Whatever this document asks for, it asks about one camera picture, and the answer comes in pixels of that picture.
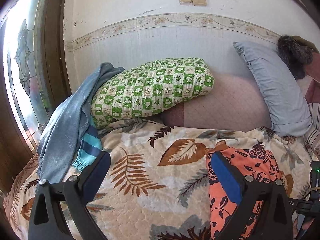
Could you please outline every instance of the striped fabric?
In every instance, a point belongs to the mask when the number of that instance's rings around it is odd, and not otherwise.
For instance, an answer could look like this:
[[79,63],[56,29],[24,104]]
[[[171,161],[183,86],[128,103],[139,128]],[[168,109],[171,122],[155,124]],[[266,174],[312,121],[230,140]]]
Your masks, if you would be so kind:
[[91,165],[102,150],[101,140],[90,116],[90,125],[81,139],[78,156],[72,164],[76,169],[83,171],[86,166]]
[[308,152],[311,157],[315,155],[320,159],[320,104],[310,103],[309,109],[313,122],[312,128],[304,135],[305,143],[309,147]]

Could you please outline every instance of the floral wallpaper border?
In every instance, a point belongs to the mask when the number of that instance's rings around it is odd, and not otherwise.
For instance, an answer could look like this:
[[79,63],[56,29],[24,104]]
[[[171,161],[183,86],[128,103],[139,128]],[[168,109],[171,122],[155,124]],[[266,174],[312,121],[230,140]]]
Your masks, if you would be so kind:
[[235,31],[252,35],[275,44],[280,37],[277,33],[238,19],[213,14],[172,13],[142,16],[100,28],[75,41],[65,42],[65,52],[71,52],[88,44],[122,33],[169,26],[196,26]]

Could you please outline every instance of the orange garment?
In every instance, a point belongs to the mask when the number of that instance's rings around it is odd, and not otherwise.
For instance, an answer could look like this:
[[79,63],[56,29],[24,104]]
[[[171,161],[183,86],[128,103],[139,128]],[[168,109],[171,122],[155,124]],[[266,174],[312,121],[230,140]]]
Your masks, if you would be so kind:
[[[217,143],[214,149],[209,149],[206,156],[206,164],[209,171],[209,198],[210,198],[210,226],[211,236],[215,239],[230,216],[236,209],[223,190],[217,176],[211,168],[211,156],[215,151],[220,151],[229,163],[236,166],[244,175],[251,175],[257,181],[273,182],[281,179],[278,164],[271,151],[264,150],[262,142],[253,146],[252,150],[235,149],[226,145],[225,141]],[[252,215],[247,222],[242,236],[239,239],[246,239],[256,223],[260,213],[262,201],[257,201]]]

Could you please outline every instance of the bed sheet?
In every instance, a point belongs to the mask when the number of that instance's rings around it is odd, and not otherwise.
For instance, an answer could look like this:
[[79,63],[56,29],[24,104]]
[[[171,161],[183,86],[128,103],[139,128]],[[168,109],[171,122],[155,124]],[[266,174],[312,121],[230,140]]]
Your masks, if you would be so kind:
[[[303,138],[280,138],[267,128],[244,133],[129,119],[110,124],[101,134],[104,150],[111,155],[111,168],[87,208],[110,240],[211,239],[205,155],[221,140],[241,149],[262,142],[278,162],[288,196],[299,198],[309,189],[312,158]],[[10,224],[21,239],[28,238],[39,179],[35,170],[9,208]],[[73,174],[78,171],[70,167],[64,180]],[[61,206],[73,237],[81,239],[66,204]]]

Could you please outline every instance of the fur hat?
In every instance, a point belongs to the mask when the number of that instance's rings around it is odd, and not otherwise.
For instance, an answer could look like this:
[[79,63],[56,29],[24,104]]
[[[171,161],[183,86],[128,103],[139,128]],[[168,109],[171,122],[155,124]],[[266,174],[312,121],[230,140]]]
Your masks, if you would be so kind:
[[278,40],[278,54],[287,65],[295,79],[302,79],[306,76],[303,65],[312,63],[312,49],[305,46],[292,36],[284,35]]

